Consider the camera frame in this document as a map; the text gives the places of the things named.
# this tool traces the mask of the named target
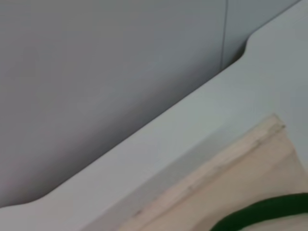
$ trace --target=green cord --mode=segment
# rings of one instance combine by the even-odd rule
[[[308,193],[273,197],[220,220],[210,231],[239,231],[247,226],[276,218],[308,213]]]

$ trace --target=white surface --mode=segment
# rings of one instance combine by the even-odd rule
[[[36,199],[219,71],[225,0],[0,3],[0,206]]]
[[[228,0],[223,68],[234,62],[248,37],[299,0]]]
[[[3,231],[111,231],[265,115],[308,161],[308,0],[249,39],[245,55],[59,188],[0,210]]]

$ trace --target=wall seam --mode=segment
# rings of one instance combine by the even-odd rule
[[[228,7],[229,0],[226,0],[226,10],[225,10],[225,20],[223,25],[223,34],[222,34],[222,45],[221,45],[221,55],[220,55],[220,71],[223,69],[223,57],[225,52],[225,38],[226,38],[226,30],[227,30],[227,16],[228,16]]]

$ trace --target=plywood edge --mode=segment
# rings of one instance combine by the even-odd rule
[[[266,118],[245,133],[238,141],[204,163],[197,170],[160,195],[158,199],[140,210],[134,217],[124,223],[118,231],[140,231],[149,222],[189,196],[200,185],[213,179],[217,174],[266,142],[270,137],[281,132],[284,127],[285,125],[276,115]]]

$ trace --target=white wall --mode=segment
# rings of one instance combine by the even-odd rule
[[[228,0],[223,68],[239,58],[248,37],[299,0]]]
[[[44,195],[110,150],[295,1],[256,2],[0,3],[0,206]]]

